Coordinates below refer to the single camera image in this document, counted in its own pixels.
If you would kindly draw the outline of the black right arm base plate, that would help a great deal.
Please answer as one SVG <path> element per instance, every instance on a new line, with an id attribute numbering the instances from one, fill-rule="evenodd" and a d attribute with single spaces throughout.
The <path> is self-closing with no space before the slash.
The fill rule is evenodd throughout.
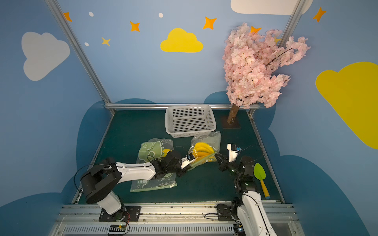
<path id="1" fill-rule="evenodd" d="M 216 205 L 218 221 L 239 221 L 236 205 Z"/>

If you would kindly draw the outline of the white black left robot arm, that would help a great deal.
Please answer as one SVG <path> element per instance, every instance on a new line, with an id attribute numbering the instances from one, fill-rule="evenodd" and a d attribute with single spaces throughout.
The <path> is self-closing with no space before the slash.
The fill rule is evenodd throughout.
<path id="1" fill-rule="evenodd" d="M 120 198 L 113 192 L 118 184 L 162 179 L 170 173 L 176 173 L 180 177 L 186 173 L 194 159 L 192 154 L 182 157 L 175 150 L 169 151 L 166 157 L 140 164 L 125 164 L 107 158 L 94 164 L 81 176 L 82 194 L 87 204 L 98 204 L 106 213 L 112 215 L 123 208 Z"/>

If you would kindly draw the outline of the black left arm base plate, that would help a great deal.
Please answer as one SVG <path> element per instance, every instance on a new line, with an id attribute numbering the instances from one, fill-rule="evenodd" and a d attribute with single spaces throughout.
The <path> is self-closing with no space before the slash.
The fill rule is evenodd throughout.
<path id="1" fill-rule="evenodd" d="M 123 206 L 114 214 L 108 214 L 105 209 L 102 209 L 98 220 L 99 222 L 137 222 L 140 217 L 140 212 L 141 206 Z"/>

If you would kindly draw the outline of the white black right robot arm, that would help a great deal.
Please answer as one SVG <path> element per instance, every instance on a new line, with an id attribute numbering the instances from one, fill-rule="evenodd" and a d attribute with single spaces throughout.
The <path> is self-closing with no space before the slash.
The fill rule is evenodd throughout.
<path id="1" fill-rule="evenodd" d="M 277 233 L 268 219 L 255 183 L 261 165 L 248 156 L 243 156 L 239 163 L 231 162 L 229 157 L 221 154 L 216 154 L 215 158 L 221 171 L 234 173 L 234 187 L 238 194 L 230 205 L 216 205 L 218 221 L 233 222 L 234 233 L 238 236 L 275 236 Z"/>

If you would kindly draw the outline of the clear zip-top bag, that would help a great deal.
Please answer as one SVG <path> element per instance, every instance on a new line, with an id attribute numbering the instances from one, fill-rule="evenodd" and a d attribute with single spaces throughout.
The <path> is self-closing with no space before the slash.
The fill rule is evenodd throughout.
<path id="1" fill-rule="evenodd" d="M 195 160 L 189 165 L 189 170 L 197 166 L 217 162 L 215 154 L 219 153 L 221 146 L 221 132 L 210 132 L 208 135 L 195 136 L 192 138 L 188 154 L 193 154 Z"/>

